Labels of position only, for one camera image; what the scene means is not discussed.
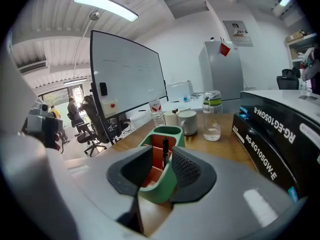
desk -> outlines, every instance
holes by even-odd
[[[221,114],[218,115],[218,119],[221,125],[221,137],[218,141],[207,141],[203,136],[203,113],[197,112],[198,133],[194,136],[184,137],[185,147],[188,149],[212,154],[213,156],[234,160],[248,165],[253,170],[256,170],[245,148],[242,146],[237,137],[231,132],[233,114]],[[136,148],[154,127],[154,122],[152,120],[149,121],[126,138],[120,140],[112,147],[101,152],[99,156],[107,156],[109,154],[115,154],[121,151]],[[140,196],[138,201],[144,227],[144,234],[146,236],[150,236],[169,216],[171,212],[171,206],[169,202],[154,204]]]

green pen holder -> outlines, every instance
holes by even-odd
[[[163,168],[163,139],[169,142],[169,161]],[[177,126],[158,126],[144,138],[139,146],[153,146],[152,168],[147,179],[139,189],[139,195],[152,203],[167,201],[177,185],[176,175],[172,169],[172,147],[185,146],[183,130]]]

plastic bottle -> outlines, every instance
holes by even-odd
[[[205,92],[203,95],[203,136],[207,141],[220,139],[221,127],[217,114],[222,114],[221,93],[218,90]]]
[[[149,90],[149,96],[152,100],[149,101],[149,106],[151,110],[151,117],[154,121],[155,126],[165,126],[166,121],[164,114],[162,113],[160,99],[153,89]]]

mug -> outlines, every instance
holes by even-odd
[[[179,113],[179,110],[176,113],[173,113],[172,111],[164,112],[165,125],[166,126],[179,126],[178,113]]]
[[[197,112],[194,110],[181,111],[178,114],[178,123],[183,129],[183,135],[194,135],[198,131]]]

floor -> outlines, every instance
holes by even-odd
[[[135,131],[134,128],[131,127],[130,122],[128,122],[129,126],[122,131],[122,138],[125,138],[129,134]],[[63,160],[70,160],[70,159],[78,159],[78,158],[87,158],[89,157],[90,150],[88,151],[88,155],[85,154],[85,150],[89,148],[87,143],[79,143],[77,142],[77,138],[75,137],[75,134],[78,133],[75,128],[68,127],[65,129],[66,135],[68,136],[68,140],[70,140],[69,143],[63,145],[63,153],[61,154]],[[60,147],[62,147],[62,141],[59,140],[58,144]],[[111,143],[104,144],[101,143],[100,145],[106,146],[107,148],[111,147]],[[97,147],[93,153],[92,157],[97,156],[99,153],[104,151],[103,147]]]

